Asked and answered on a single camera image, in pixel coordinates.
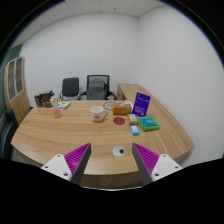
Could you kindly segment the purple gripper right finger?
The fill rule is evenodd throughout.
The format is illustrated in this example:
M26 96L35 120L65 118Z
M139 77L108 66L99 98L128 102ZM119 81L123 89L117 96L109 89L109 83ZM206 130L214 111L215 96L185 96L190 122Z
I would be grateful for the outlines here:
M132 154L140 172L143 185L150 184L182 169L167 154L155 152L137 144L132 144Z

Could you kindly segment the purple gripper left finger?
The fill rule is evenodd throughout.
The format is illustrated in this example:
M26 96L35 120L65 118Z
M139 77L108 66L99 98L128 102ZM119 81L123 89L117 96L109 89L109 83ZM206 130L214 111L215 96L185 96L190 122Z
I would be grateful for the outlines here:
M42 169L79 185L90 155L91 144L87 143L70 151L66 155L56 154L42 166Z

